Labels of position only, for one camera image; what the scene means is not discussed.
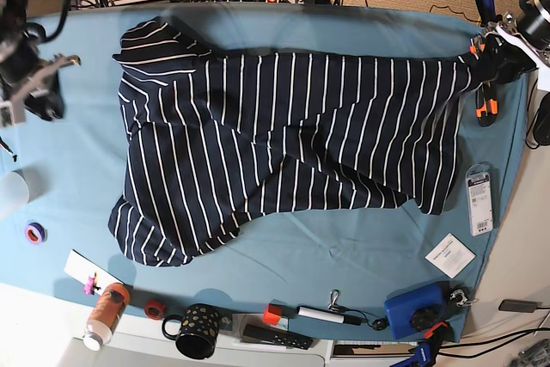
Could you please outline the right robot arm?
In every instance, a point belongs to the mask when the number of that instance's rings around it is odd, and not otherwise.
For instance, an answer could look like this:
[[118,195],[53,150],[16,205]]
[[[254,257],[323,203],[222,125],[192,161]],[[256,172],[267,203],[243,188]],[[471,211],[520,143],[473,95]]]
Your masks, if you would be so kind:
[[29,0],[1,0],[1,127],[26,120],[30,112],[45,121],[64,117],[64,100],[58,72],[79,65],[77,55],[56,54],[50,60],[39,55],[39,46],[55,40],[62,32],[71,0],[63,1],[58,26],[52,34],[29,21]]

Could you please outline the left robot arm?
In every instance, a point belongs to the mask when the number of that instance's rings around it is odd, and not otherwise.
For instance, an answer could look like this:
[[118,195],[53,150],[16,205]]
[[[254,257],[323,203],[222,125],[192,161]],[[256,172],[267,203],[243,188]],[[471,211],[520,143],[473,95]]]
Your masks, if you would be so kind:
[[519,0],[521,14],[498,15],[495,0],[475,0],[481,33],[470,52],[480,60],[484,83],[511,83],[532,70],[538,87],[549,90],[549,0]]

